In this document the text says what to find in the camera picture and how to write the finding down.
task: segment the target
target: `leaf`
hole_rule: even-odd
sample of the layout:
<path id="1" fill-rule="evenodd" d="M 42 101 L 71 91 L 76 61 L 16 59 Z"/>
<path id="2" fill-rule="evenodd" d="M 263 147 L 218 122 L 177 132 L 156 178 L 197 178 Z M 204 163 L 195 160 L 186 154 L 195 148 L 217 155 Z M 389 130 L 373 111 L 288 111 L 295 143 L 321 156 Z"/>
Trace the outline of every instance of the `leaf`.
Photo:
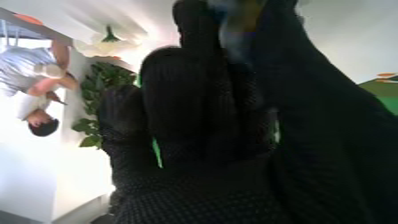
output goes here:
<path id="1" fill-rule="evenodd" d="M 101 91 L 105 89 L 103 78 L 97 75 L 96 77 L 96 90 Z"/>
<path id="2" fill-rule="evenodd" d="M 90 90 L 96 91 L 96 85 L 92 83 L 92 81 L 89 79 L 85 79 L 83 83 L 81 83 L 81 90 Z"/>
<path id="3" fill-rule="evenodd" d="M 90 120 L 87 118 L 81 118 L 80 121 L 78 121 L 81 124 L 92 124 L 96 122 L 96 120 Z"/>
<path id="4" fill-rule="evenodd" d="M 81 95 L 85 100 L 89 101 L 94 100 L 94 94 L 87 89 L 83 90 Z"/>
<path id="5" fill-rule="evenodd" d="M 92 108 L 87 106 L 83 108 L 87 115 L 96 115 L 96 111 L 92 111 Z"/>
<path id="6" fill-rule="evenodd" d="M 71 129 L 73 129 L 76 132 L 83 132 L 83 131 L 87 130 L 87 127 L 89 127 L 87 124 L 78 123 L 76 125 L 73 125 Z"/>
<path id="7" fill-rule="evenodd" d="M 81 148 L 89 148 L 89 147 L 94 147 L 97 144 L 97 139 L 94 136 L 87 137 L 81 141 L 81 144 L 80 144 L 80 147 Z"/>
<path id="8" fill-rule="evenodd" d="M 103 149 L 103 141 L 97 141 L 97 143 L 96 143 L 96 148 L 97 148 L 97 150 Z"/>

